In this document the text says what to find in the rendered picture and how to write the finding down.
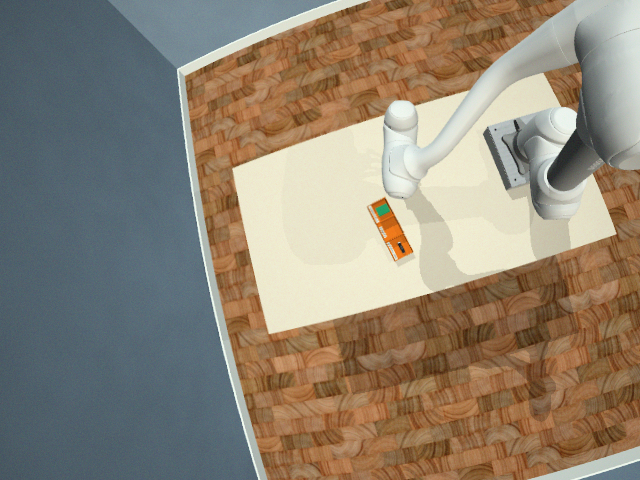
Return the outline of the brown rack of bins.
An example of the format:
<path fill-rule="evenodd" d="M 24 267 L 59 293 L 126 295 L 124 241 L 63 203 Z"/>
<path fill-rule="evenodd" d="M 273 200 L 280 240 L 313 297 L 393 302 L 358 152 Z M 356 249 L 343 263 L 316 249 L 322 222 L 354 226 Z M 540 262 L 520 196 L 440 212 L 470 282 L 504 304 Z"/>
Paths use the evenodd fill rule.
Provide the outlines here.
<path fill-rule="evenodd" d="M 382 204 L 387 204 L 387 206 L 390 209 L 389 213 L 386 213 L 385 215 L 382 216 L 378 216 L 375 208 L 382 205 Z M 382 198 L 370 205 L 367 206 L 367 209 L 369 211 L 369 213 L 371 214 L 375 224 L 378 226 L 384 240 L 385 243 L 388 246 L 388 249 L 394 259 L 394 261 L 398 260 L 398 258 L 402 258 L 410 253 L 413 252 L 405 234 L 403 229 L 401 228 L 395 214 L 393 213 L 388 201 L 386 200 L 386 198 Z M 404 235 L 403 235 L 404 234 Z M 405 253 L 402 254 L 399 246 L 398 246 L 398 242 L 401 242 L 403 245 L 403 248 L 405 250 Z M 397 254 L 397 255 L 396 255 Z M 398 256 L 398 257 L 397 257 Z"/>

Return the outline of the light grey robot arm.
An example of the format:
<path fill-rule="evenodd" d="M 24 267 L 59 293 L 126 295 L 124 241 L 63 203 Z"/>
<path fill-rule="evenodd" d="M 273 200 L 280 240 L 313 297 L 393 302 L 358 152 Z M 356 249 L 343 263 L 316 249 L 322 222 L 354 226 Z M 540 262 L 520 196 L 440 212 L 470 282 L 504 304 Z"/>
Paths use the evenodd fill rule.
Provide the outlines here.
<path fill-rule="evenodd" d="M 527 124 L 517 118 L 516 132 L 501 138 L 518 173 L 529 171 L 538 215 L 570 219 L 588 177 L 602 165 L 640 169 L 640 0 L 571 3 L 495 61 L 426 147 L 417 146 L 415 106 L 405 100 L 391 103 L 383 125 L 385 192 L 396 199 L 412 197 L 428 169 L 457 146 L 506 88 L 578 62 L 577 113 L 552 107 Z"/>

